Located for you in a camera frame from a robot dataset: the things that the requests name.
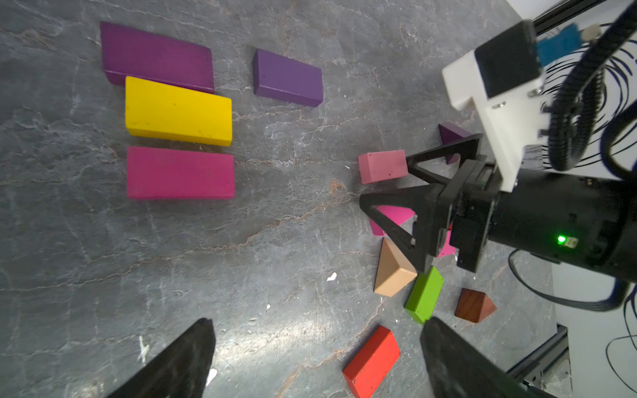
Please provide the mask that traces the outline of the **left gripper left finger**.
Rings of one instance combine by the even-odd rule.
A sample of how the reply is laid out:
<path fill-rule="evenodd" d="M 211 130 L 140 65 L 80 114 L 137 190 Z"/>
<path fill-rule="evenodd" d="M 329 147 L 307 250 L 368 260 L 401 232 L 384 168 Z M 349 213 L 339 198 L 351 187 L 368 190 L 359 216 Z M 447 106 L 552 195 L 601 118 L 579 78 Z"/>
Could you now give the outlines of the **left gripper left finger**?
<path fill-rule="evenodd" d="M 111 397 L 201 397 L 215 352 L 212 320 L 200 318 Z"/>

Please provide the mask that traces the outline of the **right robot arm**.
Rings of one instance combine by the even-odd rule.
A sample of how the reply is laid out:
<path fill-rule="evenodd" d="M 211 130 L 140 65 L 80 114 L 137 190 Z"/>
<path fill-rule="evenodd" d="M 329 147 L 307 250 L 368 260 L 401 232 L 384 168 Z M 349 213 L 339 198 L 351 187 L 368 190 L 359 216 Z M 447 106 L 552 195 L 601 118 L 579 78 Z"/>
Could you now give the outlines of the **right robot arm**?
<path fill-rule="evenodd" d="M 419 187 L 360 197 L 361 209 L 420 272 L 445 244 L 476 271 L 493 241 L 554 263 L 636 279 L 636 190 L 610 179 L 521 169 L 511 192 L 478 134 L 406 160 Z"/>

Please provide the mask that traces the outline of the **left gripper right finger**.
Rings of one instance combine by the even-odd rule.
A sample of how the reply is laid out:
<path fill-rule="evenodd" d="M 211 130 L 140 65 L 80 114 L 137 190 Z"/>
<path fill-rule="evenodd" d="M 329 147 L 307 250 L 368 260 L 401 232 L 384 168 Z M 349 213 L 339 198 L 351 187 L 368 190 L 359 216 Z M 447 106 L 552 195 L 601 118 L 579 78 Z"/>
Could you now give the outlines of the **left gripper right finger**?
<path fill-rule="evenodd" d="M 436 397 L 550 396 L 505 374 L 439 318 L 424 323 L 421 346 Z"/>

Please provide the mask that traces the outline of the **yellow block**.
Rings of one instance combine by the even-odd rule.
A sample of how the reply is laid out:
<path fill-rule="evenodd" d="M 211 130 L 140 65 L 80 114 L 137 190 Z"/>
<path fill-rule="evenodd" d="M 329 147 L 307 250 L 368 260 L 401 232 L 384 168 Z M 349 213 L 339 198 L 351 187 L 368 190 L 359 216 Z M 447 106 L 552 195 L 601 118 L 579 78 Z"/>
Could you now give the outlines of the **yellow block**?
<path fill-rule="evenodd" d="M 229 147 L 232 100 L 128 76 L 125 127 L 132 136 Z"/>

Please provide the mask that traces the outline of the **light pink block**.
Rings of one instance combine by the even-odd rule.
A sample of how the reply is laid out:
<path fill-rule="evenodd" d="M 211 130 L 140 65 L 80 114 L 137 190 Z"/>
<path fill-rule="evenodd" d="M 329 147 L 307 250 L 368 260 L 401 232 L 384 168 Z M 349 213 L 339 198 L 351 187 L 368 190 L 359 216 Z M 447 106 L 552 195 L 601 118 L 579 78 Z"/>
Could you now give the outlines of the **light pink block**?
<path fill-rule="evenodd" d="M 358 157 L 362 184 L 406 177 L 408 167 L 404 150 L 362 154 Z"/>

